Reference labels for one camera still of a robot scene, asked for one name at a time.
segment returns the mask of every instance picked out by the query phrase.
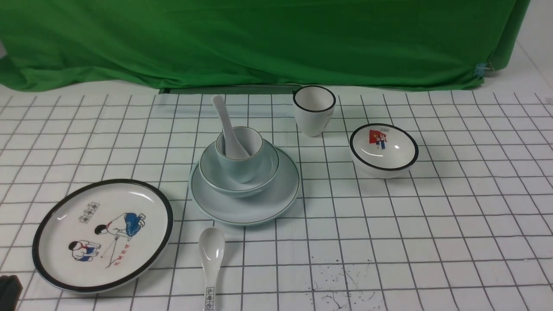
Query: white grid paper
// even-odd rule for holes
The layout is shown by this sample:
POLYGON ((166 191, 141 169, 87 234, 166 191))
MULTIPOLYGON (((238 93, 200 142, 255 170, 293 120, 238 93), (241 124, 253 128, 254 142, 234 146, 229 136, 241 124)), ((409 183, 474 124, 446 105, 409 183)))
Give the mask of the white grid paper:
POLYGON ((197 239, 215 225, 228 241, 219 310, 550 310, 546 95, 338 94, 316 138, 298 133, 289 95, 227 95, 233 124, 261 132, 302 172, 295 206, 248 228, 214 224, 187 194, 192 163, 221 130, 211 96, 0 97, 0 273, 22 281, 22 311, 200 310, 197 239), (410 175, 385 181, 355 170, 348 135, 367 122, 415 138, 410 175), (34 270, 34 232, 64 196, 111 178, 164 192, 175 216, 170 243, 127 286, 62 292, 34 270))

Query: ceramic spoon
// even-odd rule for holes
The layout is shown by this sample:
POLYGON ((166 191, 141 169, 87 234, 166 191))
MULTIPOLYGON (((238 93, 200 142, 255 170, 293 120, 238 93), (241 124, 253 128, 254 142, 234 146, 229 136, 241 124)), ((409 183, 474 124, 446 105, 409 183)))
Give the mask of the ceramic spoon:
POLYGON ((198 246, 204 268, 204 311, 215 310, 215 285, 225 252, 225 236, 215 227, 207 228, 200 235, 198 246))
POLYGON ((231 119, 228 117, 227 105, 221 95, 216 95, 211 99, 219 118, 223 123, 223 136, 225 137, 225 155, 231 159, 240 160, 249 157, 248 152, 236 138, 232 129, 231 119))

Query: green fabric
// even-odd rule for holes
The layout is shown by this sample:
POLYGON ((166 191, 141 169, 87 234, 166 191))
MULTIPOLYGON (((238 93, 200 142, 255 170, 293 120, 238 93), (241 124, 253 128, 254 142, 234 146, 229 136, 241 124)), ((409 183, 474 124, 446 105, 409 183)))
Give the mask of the green fabric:
POLYGON ((44 91, 328 84, 465 89, 504 67, 529 0, 2 0, 0 83, 44 91))

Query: light blue plate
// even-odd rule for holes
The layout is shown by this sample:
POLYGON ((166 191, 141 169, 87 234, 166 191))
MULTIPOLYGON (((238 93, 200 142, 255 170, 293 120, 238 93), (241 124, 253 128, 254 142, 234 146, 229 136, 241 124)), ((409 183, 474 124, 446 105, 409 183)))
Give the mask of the light blue plate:
POLYGON ((247 198, 232 198, 213 189, 194 164, 189 179, 189 193, 196 206, 209 218, 233 226, 259 225, 275 219, 292 206, 300 189, 296 163, 280 148, 275 148, 279 166, 265 191, 247 198))
POLYGON ((255 177, 246 183, 233 180, 221 167, 217 158, 215 143, 209 145, 200 158, 199 171, 205 181, 216 191, 233 196, 245 198, 260 193, 270 186, 279 165, 277 150, 272 144, 265 141, 263 144, 262 161, 255 177))

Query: bowl with red flag illustration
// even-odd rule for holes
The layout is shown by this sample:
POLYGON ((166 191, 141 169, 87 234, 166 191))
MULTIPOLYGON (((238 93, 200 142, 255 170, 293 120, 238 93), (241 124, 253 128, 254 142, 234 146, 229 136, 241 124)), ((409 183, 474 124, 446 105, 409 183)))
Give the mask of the bowl with red flag illustration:
POLYGON ((349 138, 356 168, 375 178, 395 178, 409 171, 419 157, 419 147, 399 127, 372 123, 356 129, 349 138))

